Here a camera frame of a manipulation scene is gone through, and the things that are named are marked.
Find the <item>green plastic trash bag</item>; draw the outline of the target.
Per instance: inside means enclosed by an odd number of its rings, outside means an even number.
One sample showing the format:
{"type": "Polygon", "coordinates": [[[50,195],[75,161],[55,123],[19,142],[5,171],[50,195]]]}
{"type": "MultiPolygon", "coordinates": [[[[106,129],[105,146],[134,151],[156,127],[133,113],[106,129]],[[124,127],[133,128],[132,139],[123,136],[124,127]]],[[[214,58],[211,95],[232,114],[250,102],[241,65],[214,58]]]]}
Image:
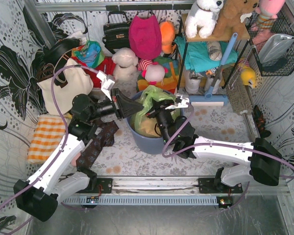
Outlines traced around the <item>green plastic trash bag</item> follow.
{"type": "Polygon", "coordinates": [[[156,127],[157,121],[155,118],[147,118],[146,114],[152,108],[152,101],[159,101],[165,94],[172,94],[165,92],[161,88],[154,85],[149,85],[138,98],[134,100],[143,105],[143,109],[130,118],[130,126],[132,129],[148,138],[161,137],[160,130],[156,127]]]}

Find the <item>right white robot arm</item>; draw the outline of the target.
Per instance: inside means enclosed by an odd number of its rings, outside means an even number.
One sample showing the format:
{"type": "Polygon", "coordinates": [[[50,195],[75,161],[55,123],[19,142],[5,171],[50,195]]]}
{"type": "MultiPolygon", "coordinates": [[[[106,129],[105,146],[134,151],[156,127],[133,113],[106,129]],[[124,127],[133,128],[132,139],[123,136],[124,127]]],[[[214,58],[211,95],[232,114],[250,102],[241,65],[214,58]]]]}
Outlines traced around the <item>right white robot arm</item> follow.
{"type": "Polygon", "coordinates": [[[178,95],[175,99],[153,98],[151,102],[146,117],[156,119],[165,147],[173,145],[174,154],[183,159],[213,158],[235,163],[230,168],[217,170],[211,190],[222,192],[251,180],[266,186],[279,184],[282,156],[265,139],[239,143],[198,136],[188,118],[171,115],[173,110],[188,106],[187,98],[178,95]]]}

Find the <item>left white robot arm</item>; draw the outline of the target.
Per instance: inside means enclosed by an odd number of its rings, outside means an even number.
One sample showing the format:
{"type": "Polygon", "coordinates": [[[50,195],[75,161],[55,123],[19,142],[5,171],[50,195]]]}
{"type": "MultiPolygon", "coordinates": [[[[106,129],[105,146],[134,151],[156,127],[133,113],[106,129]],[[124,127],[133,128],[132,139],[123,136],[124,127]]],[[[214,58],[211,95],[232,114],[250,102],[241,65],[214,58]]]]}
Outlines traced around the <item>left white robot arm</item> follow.
{"type": "Polygon", "coordinates": [[[79,167],[72,176],[60,181],[72,159],[95,137],[96,119],[115,114],[127,118],[143,109],[143,105],[126,97],[118,88],[111,90],[111,97],[103,102],[93,102],[86,94],[79,94],[72,101],[73,119],[65,124],[66,130],[54,152],[27,181],[18,180],[13,187],[17,207],[42,222],[49,220],[58,204],[81,190],[95,190],[97,174],[79,167]]]}

